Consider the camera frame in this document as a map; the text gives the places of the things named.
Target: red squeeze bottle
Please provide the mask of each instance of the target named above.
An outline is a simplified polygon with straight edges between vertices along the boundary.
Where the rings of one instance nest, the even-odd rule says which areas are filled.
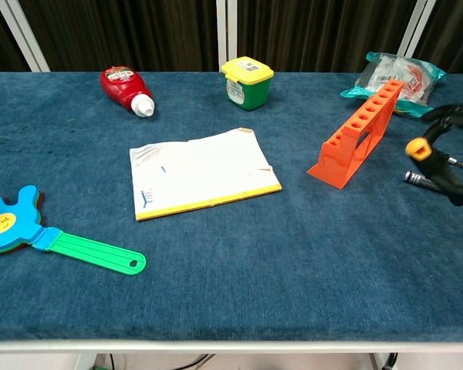
[[[139,117],[149,117],[154,112],[154,101],[142,78],[126,66],[111,67],[101,72],[104,92]]]

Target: yellow face sticker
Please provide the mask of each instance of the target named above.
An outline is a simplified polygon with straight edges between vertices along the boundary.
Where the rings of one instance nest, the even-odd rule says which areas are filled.
[[[0,234],[5,233],[15,224],[15,215],[14,214],[0,214]]]

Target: orange plastic stand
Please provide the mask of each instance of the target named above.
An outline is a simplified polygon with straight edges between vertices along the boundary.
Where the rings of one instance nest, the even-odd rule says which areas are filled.
[[[403,85],[388,81],[371,96],[323,143],[319,161],[307,173],[343,189],[382,139]]]

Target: green handle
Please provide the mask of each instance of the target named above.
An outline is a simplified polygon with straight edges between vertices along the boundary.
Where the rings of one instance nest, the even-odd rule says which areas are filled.
[[[127,275],[139,274],[146,267],[146,258],[140,253],[67,233],[61,233],[48,251]]]

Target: yellow edge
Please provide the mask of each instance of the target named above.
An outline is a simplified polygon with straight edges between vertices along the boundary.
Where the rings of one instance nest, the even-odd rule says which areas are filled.
[[[236,76],[234,76],[239,82],[243,83],[244,85],[247,85],[247,86],[250,86],[250,85],[257,85],[258,83],[261,83],[261,82],[264,82],[266,81],[267,79],[272,79],[272,77],[275,75],[275,73],[273,71],[271,71],[271,75],[267,75],[266,77],[261,77],[259,79],[254,79],[252,81],[248,81],[248,80],[245,80],[245,79],[240,79]]]
[[[212,206],[215,206],[215,205],[218,205],[218,204],[229,203],[229,202],[233,202],[235,200],[240,200],[240,199],[245,199],[245,198],[250,198],[250,197],[256,197],[258,195],[262,195],[262,194],[266,194],[266,193],[272,193],[274,191],[280,191],[281,189],[282,189],[281,185],[277,184],[277,185],[271,185],[270,187],[260,187],[259,189],[248,190],[248,191],[244,191],[242,193],[227,195],[225,197],[202,200],[200,202],[195,202],[195,203],[190,203],[190,204],[183,204],[181,206],[164,208],[163,210],[153,210],[153,211],[150,211],[150,212],[142,212],[140,214],[136,214],[136,220],[137,221],[146,220],[148,218],[166,216],[168,214],[178,214],[180,212],[185,212],[187,210],[197,210],[199,208],[212,207]]]

